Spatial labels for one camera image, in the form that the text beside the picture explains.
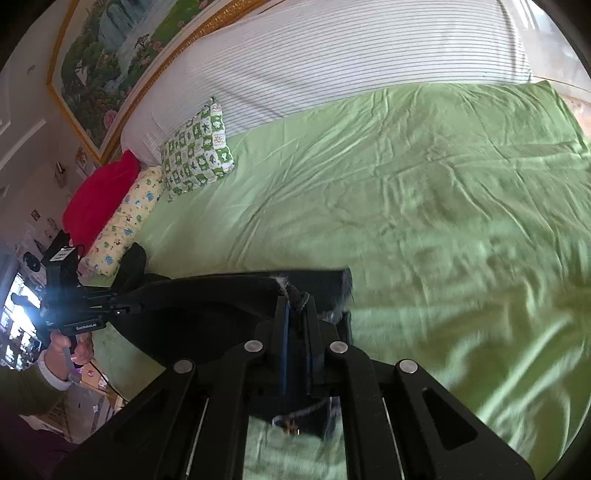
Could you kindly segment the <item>left forearm green sleeve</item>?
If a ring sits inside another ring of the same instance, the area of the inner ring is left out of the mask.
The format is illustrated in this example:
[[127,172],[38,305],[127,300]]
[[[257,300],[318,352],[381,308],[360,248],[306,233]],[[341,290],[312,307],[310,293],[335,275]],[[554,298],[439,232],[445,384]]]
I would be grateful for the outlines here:
[[50,369],[51,354],[44,350],[38,360],[23,370],[1,367],[1,406],[17,415],[49,412],[72,385],[69,369],[61,378]]

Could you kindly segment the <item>person's left hand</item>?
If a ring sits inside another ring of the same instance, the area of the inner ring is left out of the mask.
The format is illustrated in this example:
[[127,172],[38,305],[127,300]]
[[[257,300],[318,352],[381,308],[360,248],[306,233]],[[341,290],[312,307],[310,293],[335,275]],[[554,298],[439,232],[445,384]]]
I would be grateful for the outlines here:
[[76,336],[76,346],[72,341],[54,330],[50,334],[50,344],[45,352],[45,364],[48,370],[60,380],[67,380],[71,365],[84,366],[94,359],[94,346],[91,333]]

